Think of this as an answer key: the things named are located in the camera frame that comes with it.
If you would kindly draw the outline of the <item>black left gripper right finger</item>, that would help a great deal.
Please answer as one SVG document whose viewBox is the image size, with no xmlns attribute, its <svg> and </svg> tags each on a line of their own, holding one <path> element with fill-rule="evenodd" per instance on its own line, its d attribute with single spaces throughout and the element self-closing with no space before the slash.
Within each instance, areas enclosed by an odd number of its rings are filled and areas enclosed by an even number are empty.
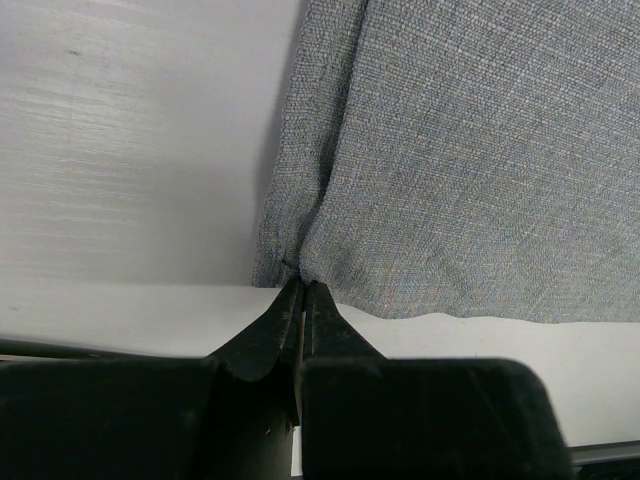
<svg viewBox="0 0 640 480">
<path fill-rule="evenodd" d="M 308 479 L 570 479 L 546 389 L 499 358 L 384 357 L 307 291 L 302 469 Z"/>
</svg>

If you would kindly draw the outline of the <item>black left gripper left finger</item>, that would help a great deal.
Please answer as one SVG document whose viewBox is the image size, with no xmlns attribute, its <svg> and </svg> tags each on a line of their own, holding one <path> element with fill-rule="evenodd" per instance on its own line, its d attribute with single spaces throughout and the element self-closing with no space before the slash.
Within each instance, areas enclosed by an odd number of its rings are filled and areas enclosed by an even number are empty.
<svg viewBox="0 0 640 480">
<path fill-rule="evenodd" d="M 304 285 L 202 358 L 1 343 L 5 479 L 287 479 Z"/>
</svg>

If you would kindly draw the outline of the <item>grey cloth napkin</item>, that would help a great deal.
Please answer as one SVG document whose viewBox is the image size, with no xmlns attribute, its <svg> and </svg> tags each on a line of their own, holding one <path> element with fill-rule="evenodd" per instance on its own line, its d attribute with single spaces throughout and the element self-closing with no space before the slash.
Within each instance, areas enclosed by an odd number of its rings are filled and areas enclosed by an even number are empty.
<svg viewBox="0 0 640 480">
<path fill-rule="evenodd" d="M 635 1 L 313 1 L 252 283 L 400 319 L 639 317 Z"/>
</svg>

